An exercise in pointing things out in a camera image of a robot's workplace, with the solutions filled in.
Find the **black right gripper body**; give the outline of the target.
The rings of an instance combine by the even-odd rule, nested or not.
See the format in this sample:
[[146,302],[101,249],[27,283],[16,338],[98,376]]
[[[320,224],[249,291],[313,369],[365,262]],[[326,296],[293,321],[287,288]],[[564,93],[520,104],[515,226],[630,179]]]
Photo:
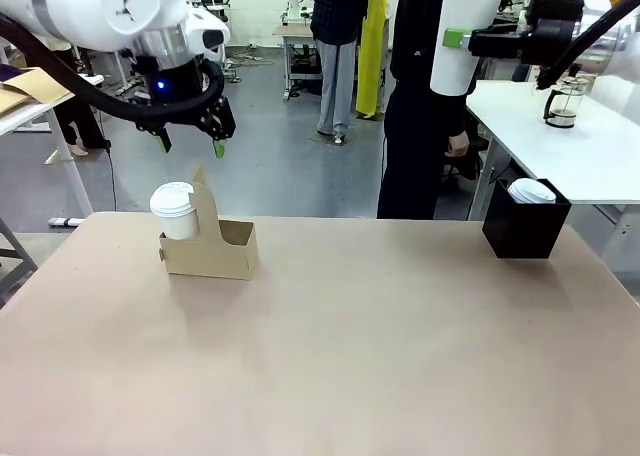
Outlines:
[[571,20],[538,19],[523,34],[519,59],[527,65],[551,66],[571,44],[574,22]]

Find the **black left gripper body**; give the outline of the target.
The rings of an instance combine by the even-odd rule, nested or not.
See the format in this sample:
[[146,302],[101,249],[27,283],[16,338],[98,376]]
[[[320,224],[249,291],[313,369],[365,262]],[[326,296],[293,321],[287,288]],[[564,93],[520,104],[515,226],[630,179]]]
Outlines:
[[141,122],[202,125],[223,95],[219,65],[201,57],[161,69],[155,58],[138,56],[132,69],[144,80],[150,97],[150,104],[141,109]]

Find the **person left hand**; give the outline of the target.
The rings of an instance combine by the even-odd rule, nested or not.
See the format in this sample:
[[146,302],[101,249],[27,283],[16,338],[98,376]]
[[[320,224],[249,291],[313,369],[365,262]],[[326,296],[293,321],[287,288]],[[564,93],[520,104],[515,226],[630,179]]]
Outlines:
[[467,154],[470,142],[465,131],[448,138],[448,147],[445,155],[448,158],[463,157]]

